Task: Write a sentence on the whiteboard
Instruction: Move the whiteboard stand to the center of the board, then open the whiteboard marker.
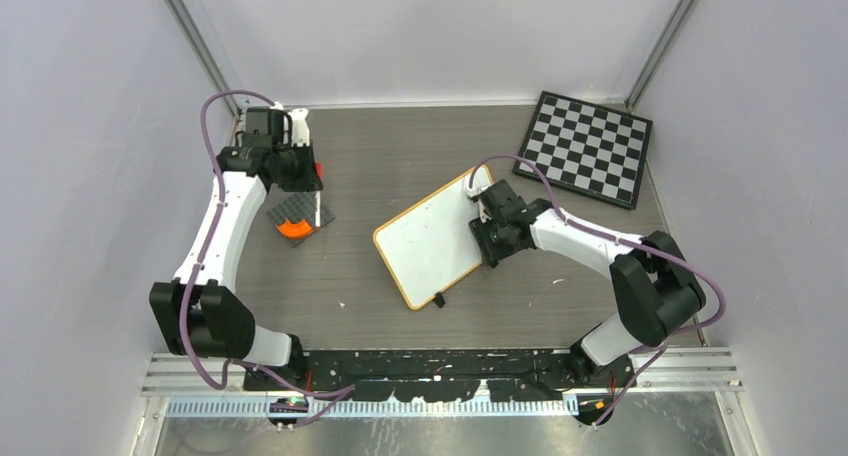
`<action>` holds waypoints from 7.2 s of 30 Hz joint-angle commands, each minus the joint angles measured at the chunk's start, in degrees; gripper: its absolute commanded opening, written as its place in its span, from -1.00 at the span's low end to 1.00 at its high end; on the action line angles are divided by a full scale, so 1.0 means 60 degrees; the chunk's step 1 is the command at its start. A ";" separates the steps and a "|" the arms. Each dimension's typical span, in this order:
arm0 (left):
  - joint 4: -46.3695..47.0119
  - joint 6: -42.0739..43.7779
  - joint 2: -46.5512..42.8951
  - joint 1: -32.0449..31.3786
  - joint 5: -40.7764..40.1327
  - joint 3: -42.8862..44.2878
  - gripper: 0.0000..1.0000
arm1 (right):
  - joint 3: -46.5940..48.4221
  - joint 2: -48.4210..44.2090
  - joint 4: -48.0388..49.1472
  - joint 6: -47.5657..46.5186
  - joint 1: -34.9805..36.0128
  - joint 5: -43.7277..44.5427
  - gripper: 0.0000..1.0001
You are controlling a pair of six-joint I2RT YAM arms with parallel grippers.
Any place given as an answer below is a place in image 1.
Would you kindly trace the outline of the red capped whiteboard marker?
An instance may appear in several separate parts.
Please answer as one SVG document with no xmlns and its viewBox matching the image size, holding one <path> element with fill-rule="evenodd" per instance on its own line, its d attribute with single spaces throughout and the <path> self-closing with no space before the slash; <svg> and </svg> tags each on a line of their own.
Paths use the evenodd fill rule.
<svg viewBox="0 0 848 456">
<path fill-rule="evenodd" d="M 320 162 L 315 163 L 315 170 L 316 170 L 316 174 L 319 178 L 319 181 L 321 181 L 322 184 L 323 184 L 323 166 Z M 322 216 L 321 216 L 322 192 L 321 191 L 322 190 L 319 189 L 319 190 L 315 191 L 315 193 L 314 193 L 314 200 L 315 200 L 314 230 L 316 232 L 321 229 L 321 225 L 322 225 Z"/>
</svg>

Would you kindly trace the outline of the white whiteboard orange frame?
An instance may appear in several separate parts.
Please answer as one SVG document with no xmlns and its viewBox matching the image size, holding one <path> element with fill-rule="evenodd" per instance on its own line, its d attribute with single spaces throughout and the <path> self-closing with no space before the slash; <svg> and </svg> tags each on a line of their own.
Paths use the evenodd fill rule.
<svg viewBox="0 0 848 456">
<path fill-rule="evenodd" d="M 436 301 L 483 263 L 469 227 L 479 207 L 467 189 L 492 183 L 487 166 L 470 168 L 375 229 L 373 243 L 408 308 Z"/>
</svg>

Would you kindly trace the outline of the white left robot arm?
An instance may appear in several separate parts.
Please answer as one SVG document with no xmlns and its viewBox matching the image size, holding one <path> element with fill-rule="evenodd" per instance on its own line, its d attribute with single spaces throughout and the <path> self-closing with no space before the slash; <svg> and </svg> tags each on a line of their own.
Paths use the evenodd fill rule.
<svg viewBox="0 0 848 456">
<path fill-rule="evenodd" d="M 149 301 L 168 350 L 268 366 L 280 388 L 307 374 L 297 337 L 261 327 L 235 296 L 239 260 L 270 189 L 314 193 L 323 183 L 314 157 L 308 110 L 250 107 L 239 144 L 217 155 L 219 173 L 198 234 L 171 281 L 152 286 Z"/>
</svg>

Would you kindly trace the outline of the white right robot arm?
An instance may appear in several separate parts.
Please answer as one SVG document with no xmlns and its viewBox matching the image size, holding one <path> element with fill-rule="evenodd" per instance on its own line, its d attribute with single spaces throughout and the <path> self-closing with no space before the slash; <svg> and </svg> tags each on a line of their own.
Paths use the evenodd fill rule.
<svg viewBox="0 0 848 456">
<path fill-rule="evenodd" d="M 634 350 L 659 346 L 705 306 L 703 289 L 665 232 L 614 233 L 548 200 L 527 203 L 504 180 L 465 193 L 478 207 L 469 228 L 485 265 L 533 249 L 564 256 L 611 282 L 615 314 L 575 342 L 564 359 L 569 377 L 584 386 L 598 385 L 611 363 Z"/>
</svg>

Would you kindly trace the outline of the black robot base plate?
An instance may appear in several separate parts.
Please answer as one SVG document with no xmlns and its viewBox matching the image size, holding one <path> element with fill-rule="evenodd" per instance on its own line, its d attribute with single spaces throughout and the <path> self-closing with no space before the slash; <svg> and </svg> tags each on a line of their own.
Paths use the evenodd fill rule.
<svg viewBox="0 0 848 456">
<path fill-rule="evenodd" d="M 279 391 L 285 382 L 331 400 L 466 402 L 487 390 L 493 402 L 553 401 L 568 390 L 609 396 L 633 376 L 622 356 L 602 369 L 577 362 L 566 350 L 314 350 L 294 363 L 262 371 L 246 367 L 246 391 Z"/>
</svg>

